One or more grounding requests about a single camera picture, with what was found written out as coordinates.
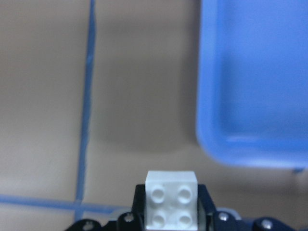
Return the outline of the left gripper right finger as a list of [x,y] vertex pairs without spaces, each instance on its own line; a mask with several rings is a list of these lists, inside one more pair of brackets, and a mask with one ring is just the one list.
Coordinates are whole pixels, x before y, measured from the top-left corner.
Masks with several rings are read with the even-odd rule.
[[288,224],[273,218],[243,218],[235,210],[217,208],[205,185],[198,185],[199,231],[294,231]]

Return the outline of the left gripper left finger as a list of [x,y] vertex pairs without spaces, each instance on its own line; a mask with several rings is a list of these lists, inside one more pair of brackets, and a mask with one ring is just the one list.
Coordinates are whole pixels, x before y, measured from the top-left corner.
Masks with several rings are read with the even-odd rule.
[[81,219],[71,226],[67,231],[144,231],[146,230],[144,221],[144,211],[146,205],[145,185],[138,184],[135,187],[135,193],[132,202],[132,208],[129,212],[124,212],[116,219],[109,220],[102,225],[93,219]]

